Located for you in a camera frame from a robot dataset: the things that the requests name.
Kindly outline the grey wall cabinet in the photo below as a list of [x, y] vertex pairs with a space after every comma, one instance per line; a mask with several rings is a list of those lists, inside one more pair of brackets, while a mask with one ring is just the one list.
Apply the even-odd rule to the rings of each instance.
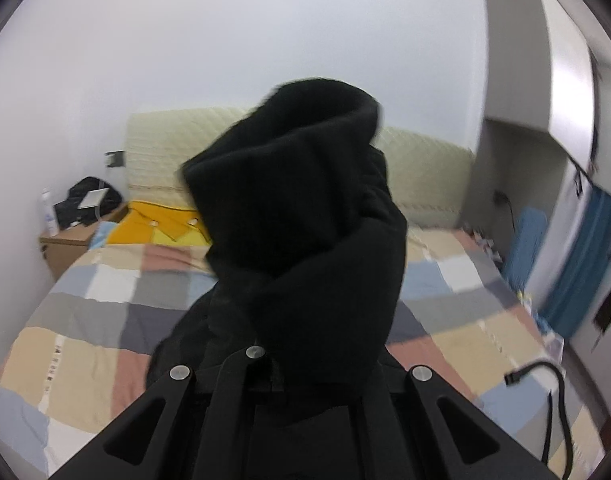
[[590, 48], [558, 0], [485, 0], [484, 116], [541, 132], [590, 170], [595, 91]]

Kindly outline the black padded jacket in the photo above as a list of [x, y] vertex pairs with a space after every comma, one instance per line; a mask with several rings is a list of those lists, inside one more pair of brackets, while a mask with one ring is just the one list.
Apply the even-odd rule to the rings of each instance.
[[373, 476], [364, 396], [407, 233], [373, 143], [378, 122], [378, 102], [351, 84], [292, 81], [183, 163], [216, 281], [156, 347], [147, 378], [264, 351], [226, 391], [194, 478]]

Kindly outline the wall socket plate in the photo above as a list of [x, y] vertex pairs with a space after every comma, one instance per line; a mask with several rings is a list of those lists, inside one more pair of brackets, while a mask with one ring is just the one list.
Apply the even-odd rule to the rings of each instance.
[[104, 153], [104, 166], [107, 168], [122, 168], [125, 166], [125, 152], [110, 151]]

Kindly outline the black bag on nightstand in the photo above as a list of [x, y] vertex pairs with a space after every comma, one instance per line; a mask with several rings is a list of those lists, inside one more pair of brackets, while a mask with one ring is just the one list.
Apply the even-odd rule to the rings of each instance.
[[55, 204], [55, 213], [60, 229], [65, 230], [75, 222], [90, 226], [122, 203], [123, 196], [111, 184], [86, 177], [70, 188], [62, 202]]

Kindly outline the patchwork plaid bed cover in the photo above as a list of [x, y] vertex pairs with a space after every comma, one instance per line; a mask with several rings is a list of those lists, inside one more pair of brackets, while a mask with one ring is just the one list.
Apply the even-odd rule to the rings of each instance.
[[[0, 454], [21, 479], [45, 479], [145, 388], [151, 353], [213, 285], [201, 247], [107, 245], [86, 252], [17, 336], [0, 372]], [[555, 406], [560, 382], [535, 370], [548, 338], [461, 231], [412, 229], [401, 301], [388, 341], [405, 367], [436, 370], [555, 474], [585, 479], [604, 448], [573, 389], [565, 445]]]

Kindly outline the cream quilted headboard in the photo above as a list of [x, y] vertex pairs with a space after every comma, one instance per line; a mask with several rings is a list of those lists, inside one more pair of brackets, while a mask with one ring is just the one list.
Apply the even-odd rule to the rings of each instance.
[[[245, 108], [199, 107], [130, 116], [125, 139], [130, 199], [179, 208], [194, 206], [180, 180], [180, 168], [248, 114]], [[454, 228], [470, 181], [473, 153], [389, 126], [379, 129], [373, 145], [386, 157], [390, 192], [409, 226]]]

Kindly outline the blue curtain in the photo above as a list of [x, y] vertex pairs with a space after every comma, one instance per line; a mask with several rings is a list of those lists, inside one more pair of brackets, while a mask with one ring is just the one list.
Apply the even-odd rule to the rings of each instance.
[[575, 242], [540, 316], [563, 339], [589, 312], [611, 257], [611, 195], [592, 188]]

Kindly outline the yellow pillow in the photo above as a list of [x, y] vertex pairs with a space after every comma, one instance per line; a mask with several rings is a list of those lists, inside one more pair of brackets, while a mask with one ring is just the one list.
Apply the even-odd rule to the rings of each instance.
[[197, 210], [132, 200], [107, 243], [203, 247], [211, 245], [211, 237]]

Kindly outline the wooden nightstand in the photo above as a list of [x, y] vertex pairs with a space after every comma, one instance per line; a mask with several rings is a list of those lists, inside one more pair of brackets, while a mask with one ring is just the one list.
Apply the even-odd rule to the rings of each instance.
[[38, 238], [38, 244], [54, 280], [58, 281], [61, 275], [88, 251], [92, 237], [101, 222], [120, 221], [126, 214], [127, 203], [124, 203], [89, 226], [78, 224], [55, 236], [50, 236], [47, 231], [43, 232]]

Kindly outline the blue cloth by bed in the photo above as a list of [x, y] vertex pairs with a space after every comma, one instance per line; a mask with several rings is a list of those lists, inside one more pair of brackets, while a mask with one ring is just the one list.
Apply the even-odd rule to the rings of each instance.
[[544, 211], [526, 207], [521, 211], [511, 249], [502, 268], [503, 279], [515, 292], [522, 292], [537, 261], [537, 256], [548, 229]]

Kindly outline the white spray bottle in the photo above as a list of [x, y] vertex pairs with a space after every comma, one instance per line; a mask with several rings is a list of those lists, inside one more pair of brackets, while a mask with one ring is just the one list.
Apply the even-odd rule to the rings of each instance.
[[47, 188], [43, 189], [42, 195], [40, 196], [40, 201], [42, 202], [48, 235], [50, 237], [54, 237], [59, 234], [60, 226], [55, 212], [54, 203], [51, 200], [51, 195]]

